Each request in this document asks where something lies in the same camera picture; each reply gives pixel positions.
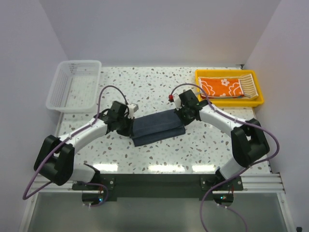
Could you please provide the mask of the orange white patterned cloth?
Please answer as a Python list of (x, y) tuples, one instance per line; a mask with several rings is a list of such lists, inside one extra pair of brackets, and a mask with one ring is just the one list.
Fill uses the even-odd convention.
[(209, 98), (241, 98), (244, 92), (238, 78), (199, 77), (199, 85)]

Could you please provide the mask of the dark grey towel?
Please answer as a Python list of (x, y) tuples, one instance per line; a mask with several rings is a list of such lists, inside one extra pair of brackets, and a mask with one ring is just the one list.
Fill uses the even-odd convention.
[(133, 123), (134, 146), (152, 144), (185, 134), (185, 127), (174, 110), (139, 117)]

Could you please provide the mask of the yellow striped Doraemon towel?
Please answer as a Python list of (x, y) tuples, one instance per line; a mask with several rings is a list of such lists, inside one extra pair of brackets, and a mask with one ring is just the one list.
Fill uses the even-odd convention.
[(254, 99), (258, 97), (258, 92), (254, 84), (253, 76), (251, 74), (236, 77), (228, 76), (228, 77), (210, 77), (210, 78), (238, 78), (240, 80), (241, 87), (244, 92), (244, 97), (241, 98)]

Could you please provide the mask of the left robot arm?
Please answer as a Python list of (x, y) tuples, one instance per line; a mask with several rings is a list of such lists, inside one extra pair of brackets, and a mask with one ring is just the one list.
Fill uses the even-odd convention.
[(73, 132), (60, 137), (46, 137), (34, 164), (35, 172), (58, 186), (76, 181), (83, 182), (88, 189), (97, 189), (101, 182), (100, 171), (89, 164), (76, 164), (75, 155), (111, 131), (130, 137), (133, 134), (134, 114), (138, 109), (137, 104), (114, 101), (111, 108), (95, 115)]

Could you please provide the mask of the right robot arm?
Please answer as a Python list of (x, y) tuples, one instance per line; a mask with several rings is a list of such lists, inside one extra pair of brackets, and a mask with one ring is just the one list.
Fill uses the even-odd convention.
[(230, 137), (232, 158), (215, 173), (215, 184), (219, 189), (227, 189), (232, 185), (232, 177), (270, 151), (265, 134), (259, 129), (261, 125), (254, 118), (247, 121), (233, 117), (207, 100), (199, 101), (191, 90), (180, 95), (170, 94), (169, 101), (175, 104), (174, 113), (183, 125), (202, 121)]

